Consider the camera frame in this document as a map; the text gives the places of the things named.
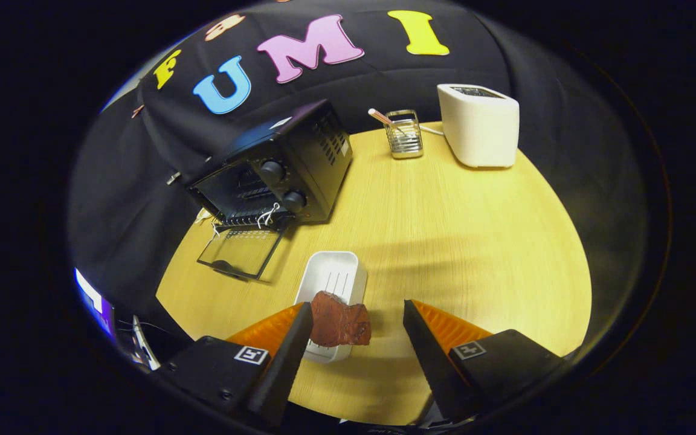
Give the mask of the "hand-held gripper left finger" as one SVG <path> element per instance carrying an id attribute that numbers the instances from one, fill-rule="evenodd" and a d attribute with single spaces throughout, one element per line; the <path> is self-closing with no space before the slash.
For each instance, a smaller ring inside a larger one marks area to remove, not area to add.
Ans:
<path id="1" fill-rule="evenodd" d="M 311 336 L 311 304 L 283 309 L 227 339 L 204 336 L 152 372 L 199 407 L 257 427 L 279 426 Z"/>

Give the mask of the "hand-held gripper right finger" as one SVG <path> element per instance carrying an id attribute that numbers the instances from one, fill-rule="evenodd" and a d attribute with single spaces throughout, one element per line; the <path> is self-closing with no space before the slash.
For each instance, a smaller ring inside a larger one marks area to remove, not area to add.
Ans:
<path id="1" fill-rule="evenodd" d="M 566 367 L 518 330 L 491 333 L 443 309 L 404 300 L 403 325 L 445 419 L 491 413 Z"/>

